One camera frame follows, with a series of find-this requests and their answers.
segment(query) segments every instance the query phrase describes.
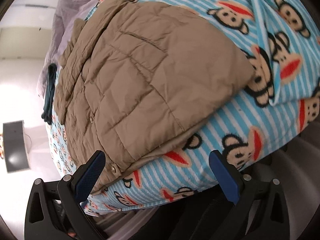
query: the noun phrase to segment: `puffer jacket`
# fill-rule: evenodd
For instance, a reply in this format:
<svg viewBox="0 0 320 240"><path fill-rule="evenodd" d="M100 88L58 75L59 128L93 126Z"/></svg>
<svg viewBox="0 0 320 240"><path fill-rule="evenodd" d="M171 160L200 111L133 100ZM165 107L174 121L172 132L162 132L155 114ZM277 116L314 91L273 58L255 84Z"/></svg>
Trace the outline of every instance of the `puffer jacket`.
<svg viewBox="0 0 320 240"><path fill-rule="evenodd" d="M206 19L160 2L105 0L76 20L54 109L77 166L106 166L92 193L183 144L254 69Z"/></svg>

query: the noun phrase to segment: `white wall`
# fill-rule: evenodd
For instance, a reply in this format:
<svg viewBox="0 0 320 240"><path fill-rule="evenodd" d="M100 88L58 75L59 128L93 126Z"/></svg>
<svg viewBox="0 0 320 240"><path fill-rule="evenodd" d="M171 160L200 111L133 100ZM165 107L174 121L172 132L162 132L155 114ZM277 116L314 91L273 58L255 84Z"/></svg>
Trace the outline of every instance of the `white wall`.
<svg viewBox="0 0 320 240"><path fill-rule="evenodd" d="M0 159L0 214L18 240L24 239L25 212L34 180L60 180L41 119L43 101L36 95L42 67L43 60L0 60L0 129L3 122L24 120L25 133L32 141L30 170L7 174ZM28 138L26 144L30 149Z"/></svg>
<svg viewBox="0 0 320 240"><path fill-rule="evenodd" d="M15 0L0 22L0 28L50 29L58 0Z"/></svg>
<svg viewBox="0 0 320 240"><path fill-rule="evenodd" d="M52 31L31 27L0 29L0 59L45 58Z"/></svg>

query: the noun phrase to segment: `blue striped blanket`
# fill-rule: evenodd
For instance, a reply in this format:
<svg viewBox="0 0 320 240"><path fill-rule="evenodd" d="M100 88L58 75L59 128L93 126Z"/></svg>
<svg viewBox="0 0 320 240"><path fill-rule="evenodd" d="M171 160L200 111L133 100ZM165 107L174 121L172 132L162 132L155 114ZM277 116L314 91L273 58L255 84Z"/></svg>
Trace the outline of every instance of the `blue striped blanket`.
<svg viewBox="0 0 320 240"><path fill-rule="evenodd" d="M286 144L319 114L320 34L299 0L128 1L164 2L206 18L243 51L256 74L183 148L146 164L102 194L90 195L84 208L88 214L162 205L210 188L217 184L208 164L212 150L243 169ZM67 135L54 110L47 130L61 176L73 173Z"/></svg>

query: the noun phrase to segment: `monkey ear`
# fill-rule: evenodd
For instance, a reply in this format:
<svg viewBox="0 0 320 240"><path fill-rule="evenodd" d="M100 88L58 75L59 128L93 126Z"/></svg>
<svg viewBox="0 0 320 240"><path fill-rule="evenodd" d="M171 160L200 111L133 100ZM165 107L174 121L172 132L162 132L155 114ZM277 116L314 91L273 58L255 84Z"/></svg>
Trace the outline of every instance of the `monkey ear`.
<svg viewBox="0 0 320 240"><path fill-rule="evenodd" d="M219 10L217 9L209 9L207 10L207 14L208 15L215 15Z"/></svg>
<svg viewBox="0 0 320 240"><path fill-rule="evenodd" d="M271 33L268 33L268 41L269 41L271 55L276 54L276 40Z"/></svg>
<svg viewBox="0 0 320 240"><path fill-rule="evenodd" d="M189 187L181 187L181 188L178 188L175 194L186 193L186 192L193 192L193 190Z"/></svg>
<svg viewBox="0 0 320 240"><path fill-rule="evenodd" d="M222 145L224 148L226 148L227 146L236 145L239 143L243 143L243 141L241 140L241 138L233 134L228 134L222 139Z"/></svg>
<svg viewBox="0 0 320 240"><path fill-rule="evenodd" d="M249 58L249 57L250 57L250 55L249 55L249 53L248 53L248 52L246 52L246 51L245 51L245 50L243 50L243 49L241 49L241 51L245 54L246 58Z"/></svg>
<svg viewBox="0 0 320 240"><path fill-rule="evenodd" d="M275 3L278 7L280 7L284 3L284 0L275 0Z"/></svg>
<svg viewBox="0 0 320 240"><path fill-rule="evenodd" d="M281 39L283 41L283 43L286 46L286 49L289 48L290 41L289 41L289 37L288 37L287 34L285 34L284 32L278 32L275 36L276 36L277 39Z"/></svg>
<svg viewBox="0 0 320 240"><path fill-rule="evenodd" d="M245 22L242 23L239 31L243 34L248 34L249 33L249 28Z"/></svg>
<svg viewBox="0 0 320 240"><path fill-rule="evenodd" d="M115 194L116 197L121 197L122 198L122 196L118 192L115 191L114 194Z"/></svg>
<svg viewBox="0 0 320 240"><path fill-rule="evenodd" d="M307 28L304 28L302 31L300 31L301 35L305 38L310 38L310 31Z"/></svg>

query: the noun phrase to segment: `red monkey mouth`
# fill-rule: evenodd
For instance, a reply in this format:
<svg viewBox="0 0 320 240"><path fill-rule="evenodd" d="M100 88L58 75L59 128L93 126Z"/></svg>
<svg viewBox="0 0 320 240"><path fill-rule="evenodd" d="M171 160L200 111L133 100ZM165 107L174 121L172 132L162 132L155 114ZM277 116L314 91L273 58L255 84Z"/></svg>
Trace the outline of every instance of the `red monkey mouth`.
<svg viewBox="0 0 320 240"><path fill-rule="evenodd" d="M305 102L304 102L304 99L302 99L300 101L300 109L299 109L299 131L300 132L303 129L305 119L306 119Z"/></svg>
<svg viewBox="0 0 320 240"><path fill-rule="evenodd" d="M168 199L170 202L173 201L173 197L165 190L162 190L163 196L165 199Z"/></svg>
<svg viewBox="0 0 320 240"><path fill-rule="evenodd" d="M137 183L138 187L141 187L141 181L140 181L139 172L138 171L134 171L133 175L134 175L134 178L136 180L136 183Z"/></svg>
<svg viewBox="0 0 320 240"><path fill-rule="evenodd" d="M253 141L254 141L253 160L256 161L262 149L262 140L260 138L259 133L256 130L253 131Z"/></svg>
<svg viewBox="0 0 320 240"><path fill-rule="evenodd" d="M242 15L246 15L246 16L249 16L249 17L253 18L253 14L252 14L251 11L246 10L244 8L241 8L240 6L236 6L235 4L232 4L232 3L227 2L227 1L219 1L219 4L230 8L231 10L235 11L236 13L239 13L239 14L242 14Z"/></svg>
<svg viewBox="0 0 320 240"><path fill-rule="evenodd" d="M124 197L129 200L132 204L139 206L139 204L137 202L135 202L134 200L132 200L131 198L129 198L127 195L124 195Z"/></svg>
<svg viewBox="0 0 320 240"><path fill-rule="evenodd" d="M186 162L185 159L183 159L179 154L177 154L174 151L170 151L168 153L165 154L167 157L169 157L170 159L173 159L174 161L181 163L181 164L185 164L188 165L189 163Z"/></svg>
<svg viewBox="0 0 320 240"><path fill-rule="evenodd" d="M290 77L294 72L297 70L297 68L300 66L300 59L295 59L291 62L289 62L281 71L280 71L280 78L285 79Z"/></svg>

